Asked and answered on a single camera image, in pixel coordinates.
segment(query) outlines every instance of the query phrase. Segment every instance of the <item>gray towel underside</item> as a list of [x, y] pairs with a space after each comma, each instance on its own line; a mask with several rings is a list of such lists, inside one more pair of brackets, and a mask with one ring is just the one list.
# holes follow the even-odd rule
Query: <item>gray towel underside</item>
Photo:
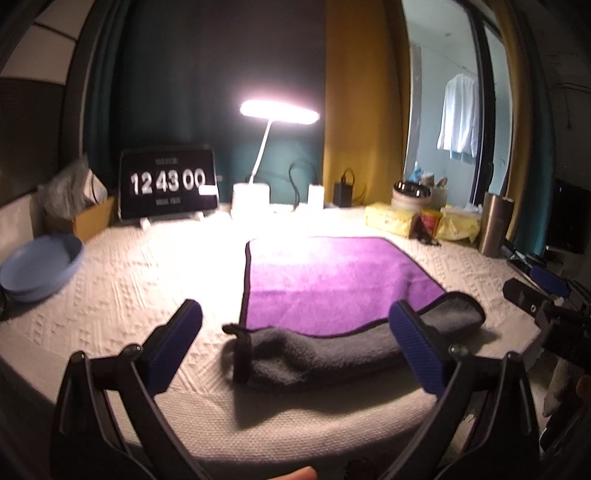
[[[460, 292], [444, 294], [418, 314], [450, 342], [465, 339], [485, 321], [478, 302]], [[234, 381], [257, 390], [311, 390], [405, 363], [387, 319], [334, 337], [274, 327], [251, 331], [236, 324], [224, 325], [223, 330], [236, 335]]]

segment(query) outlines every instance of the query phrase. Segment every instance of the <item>blue gripper pad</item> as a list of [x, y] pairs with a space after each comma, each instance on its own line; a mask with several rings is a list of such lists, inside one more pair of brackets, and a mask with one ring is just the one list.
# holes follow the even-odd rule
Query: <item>blue gripper pad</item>
[[568, 298], [570, 295], [570, 289], [567, 283], [558, 275], [545, 268], [534, 265], [531, 267], [530, 278], [547, 293], [562, 298]]
[[201, 305], [185, 300], [144, 342], [138, 373], [150, 396], [166, 392], [203, 324]]
[[392, 304], [388, 321], [423, 390], [441, 397], [456, 367], [445, 339], [435, 328], [425, 325], [406, 301]]

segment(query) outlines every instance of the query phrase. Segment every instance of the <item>yellow curtain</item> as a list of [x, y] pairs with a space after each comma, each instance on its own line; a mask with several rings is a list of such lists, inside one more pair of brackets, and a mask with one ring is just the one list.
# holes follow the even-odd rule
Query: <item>yellow curtain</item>
[[392, 198], [406, 155], [409, 56], [401, 0], [326, 0], [327, 201], [347, 168], [359, 203]]
[[506, 195], [515, 201], [513, 218], [507, 238], [512, 240], [517, 231], [519, 214], [530, 169], [532, 141], [532, 99], [530, 65], [512, 0], [488, 0], [496, 16], [507, 52], [511, 98], [513, 103], [513, 135]]

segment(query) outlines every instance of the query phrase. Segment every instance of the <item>glowing white light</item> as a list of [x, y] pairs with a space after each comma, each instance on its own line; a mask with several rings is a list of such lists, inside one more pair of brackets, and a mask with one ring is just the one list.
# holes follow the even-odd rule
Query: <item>glowing white light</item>
[[240, 107], [240, 113], [245, 116], [264, 118], [271, 122], [289, 122], [302, 125], [311, 125], [320, 118], [320, 115], [314, 110], [273, 100], [247, 100]]

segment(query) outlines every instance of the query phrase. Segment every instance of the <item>digital clock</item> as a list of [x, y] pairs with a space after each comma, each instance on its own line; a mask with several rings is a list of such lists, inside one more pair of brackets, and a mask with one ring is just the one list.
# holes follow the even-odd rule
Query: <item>digital clock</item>
[[166, 147], [121, 154], [121, 220], [203, 212], [218, 206], [211, 148]]

